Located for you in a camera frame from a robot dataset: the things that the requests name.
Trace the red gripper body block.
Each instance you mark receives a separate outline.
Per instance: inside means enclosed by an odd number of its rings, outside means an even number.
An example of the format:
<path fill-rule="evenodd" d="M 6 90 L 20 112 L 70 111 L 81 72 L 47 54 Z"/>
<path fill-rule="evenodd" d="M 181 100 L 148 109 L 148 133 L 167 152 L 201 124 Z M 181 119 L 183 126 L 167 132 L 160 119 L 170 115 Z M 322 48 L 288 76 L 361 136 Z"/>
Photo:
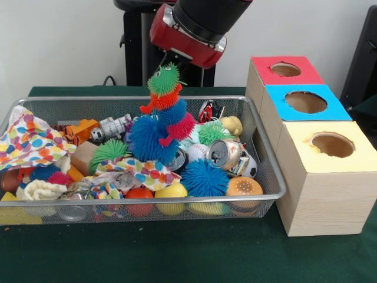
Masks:
<path fill-rule="evenodd" d="M 204 69 L 214 66 L 226 48 L 225 36 L 218 43 L 210 44 L 185 32 L 173 18 L 173 7 L 169 5 L 158 9 L 150 28 L 150 39 L 162 50 L 171 51 Z"/>

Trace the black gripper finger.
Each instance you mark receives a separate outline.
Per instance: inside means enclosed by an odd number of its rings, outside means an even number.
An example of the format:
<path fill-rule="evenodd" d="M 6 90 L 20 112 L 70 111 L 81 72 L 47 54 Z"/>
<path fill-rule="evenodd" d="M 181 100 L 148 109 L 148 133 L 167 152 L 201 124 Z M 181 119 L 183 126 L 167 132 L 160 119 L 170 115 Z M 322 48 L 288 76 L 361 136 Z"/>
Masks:
<path fill-rule="evenodd" d="M 160 68 L 160 67 L 167 66 L 169 64 L 174 64 L 174 60 L 175 60 L 175 53 L 171 50 L 165 51 L 164 56 L 161 62 L 159 63 L 158 67 Z"/>
<path fill-rule="evenodd" d="M 178 54 L 178 53 L 175 53 L 174 54 L 174 63 L 175 65 L 184 65 L 184 64 L 189 64 L 191 63 L 192 61 L 192 57 L 190 56 L 186 56 L 186 55 L 182 55 L 182 54 Z"/>

